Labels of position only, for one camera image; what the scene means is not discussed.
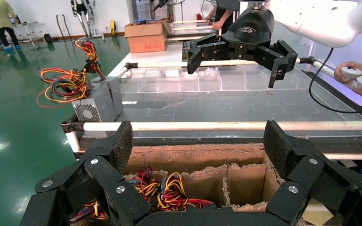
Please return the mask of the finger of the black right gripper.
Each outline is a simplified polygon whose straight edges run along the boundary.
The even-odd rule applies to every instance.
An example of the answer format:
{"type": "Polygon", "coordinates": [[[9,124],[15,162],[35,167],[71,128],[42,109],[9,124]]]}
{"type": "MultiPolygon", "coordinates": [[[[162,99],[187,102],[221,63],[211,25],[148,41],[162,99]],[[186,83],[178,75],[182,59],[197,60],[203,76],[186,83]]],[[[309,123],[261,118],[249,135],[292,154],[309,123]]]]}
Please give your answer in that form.
{"type": "Polygon", "coordinates": [[[266,47],[257,46],[255,61],[270,72],[268,88],[273,88],[275,81],[283,80],[285,74],[295,67],[298,54],[284,41],[266,47]]]}
{"type": "Polygon", "coordinates": [[[227,43],[219,41],[219,37],[213,33],[191,41],[187,61],[188,74],[193,74],[202,61],[221,59],[227,55],[227,48],[227,43]]]}

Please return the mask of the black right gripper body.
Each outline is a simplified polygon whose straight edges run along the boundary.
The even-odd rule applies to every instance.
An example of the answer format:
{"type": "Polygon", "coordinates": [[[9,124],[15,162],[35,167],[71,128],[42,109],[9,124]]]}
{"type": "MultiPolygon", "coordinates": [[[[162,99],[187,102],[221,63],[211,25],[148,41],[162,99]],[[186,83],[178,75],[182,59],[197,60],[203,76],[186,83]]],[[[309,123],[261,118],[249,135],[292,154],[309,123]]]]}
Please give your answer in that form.
{"type": "Polygon", "coordinates": [[[247,8],[222,34],[223,59],[255,60],[257,47],[269,47],[275,20],[266,7],[247,8]]]}

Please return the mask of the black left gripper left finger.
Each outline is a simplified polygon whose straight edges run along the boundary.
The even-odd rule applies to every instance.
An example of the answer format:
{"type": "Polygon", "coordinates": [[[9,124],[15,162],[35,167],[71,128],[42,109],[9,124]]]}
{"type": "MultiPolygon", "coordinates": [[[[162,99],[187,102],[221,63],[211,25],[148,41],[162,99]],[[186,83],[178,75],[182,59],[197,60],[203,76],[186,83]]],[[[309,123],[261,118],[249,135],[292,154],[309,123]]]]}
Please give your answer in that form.
{"type": "Polygon", "coordinates": [[[111,224],[138,224],[151,206],[123,177],[132,139],[132,125],[123,121],[113,136],[93,142],[79,160],[39,181],[20,224],[68,226],[91,200],[102,205],[111,224]]]}

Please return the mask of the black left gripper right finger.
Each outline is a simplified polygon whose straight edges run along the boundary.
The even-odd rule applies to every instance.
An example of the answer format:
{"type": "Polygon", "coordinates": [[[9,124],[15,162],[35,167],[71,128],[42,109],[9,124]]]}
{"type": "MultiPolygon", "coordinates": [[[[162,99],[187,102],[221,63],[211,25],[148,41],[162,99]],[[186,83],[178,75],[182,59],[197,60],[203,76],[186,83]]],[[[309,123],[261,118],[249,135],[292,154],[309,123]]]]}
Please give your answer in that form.
{"type": "Polygon", "coordinates": [[[345,226],[362,226],[362,174],[328,159],[310,141],[287,135],[267,121],[263,144],[284,180],[266,212],[294,226],[311,199],[342,218],[345,226]]]}

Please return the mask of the operator right hand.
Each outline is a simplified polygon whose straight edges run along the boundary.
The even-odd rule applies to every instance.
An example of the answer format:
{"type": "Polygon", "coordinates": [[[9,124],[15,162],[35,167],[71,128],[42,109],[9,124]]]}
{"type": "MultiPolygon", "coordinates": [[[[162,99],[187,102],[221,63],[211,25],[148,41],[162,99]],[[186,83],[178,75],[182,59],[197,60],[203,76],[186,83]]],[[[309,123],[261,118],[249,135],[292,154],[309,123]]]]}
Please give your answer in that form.
{"type": "Polygon", "coordinates": [[[362,71],[358,68],[358,64],[352,61],[342,63],[334,70],[334,79],[343,84],[353,82],[361,75],[362,71]]]}

